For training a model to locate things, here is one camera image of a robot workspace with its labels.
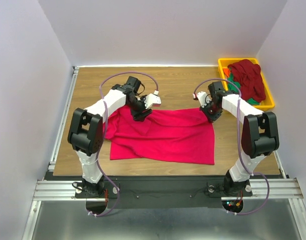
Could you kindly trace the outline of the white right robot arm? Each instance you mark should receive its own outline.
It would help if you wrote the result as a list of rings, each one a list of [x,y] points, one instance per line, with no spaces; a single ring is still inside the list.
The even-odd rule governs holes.
[[[249,179],[255,175],[255,168],[279,148],[277,117],[273,112],[263,112],[243,100],[239,88],[225,90],[222,79],[214,78],[209,82],[208,92],[195,90],[193,93],[208,122],[216,121],[223,111],[237,119],[239,158],[224,177],[223,192],[228,196],[250,192]]]

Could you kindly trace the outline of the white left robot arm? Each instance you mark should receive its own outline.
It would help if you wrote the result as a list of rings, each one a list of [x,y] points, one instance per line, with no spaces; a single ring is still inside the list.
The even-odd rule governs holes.
[[[108,119],[120,108],[128,106],[134,121],[144,121],[152,113],[149,98],[159,97],[157,93],[141,95],[139,89],[142,86],[138,78],[129,76],[125,84],[114,85],[95,104],[85,109],[77,108],[73,112],[67,140],[82,166],[81,182],[72,184],[76,198],[99,198],[106,193],[98,157]]]

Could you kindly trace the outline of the pink t shirt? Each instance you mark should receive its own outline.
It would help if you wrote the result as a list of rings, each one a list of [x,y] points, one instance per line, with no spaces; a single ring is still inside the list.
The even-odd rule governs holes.
[[[215,163],[214,129],[197,108],[156,109],[143,122],[137,122],[125,106],[109,117],[105,138],[111,142],[111,160]]]

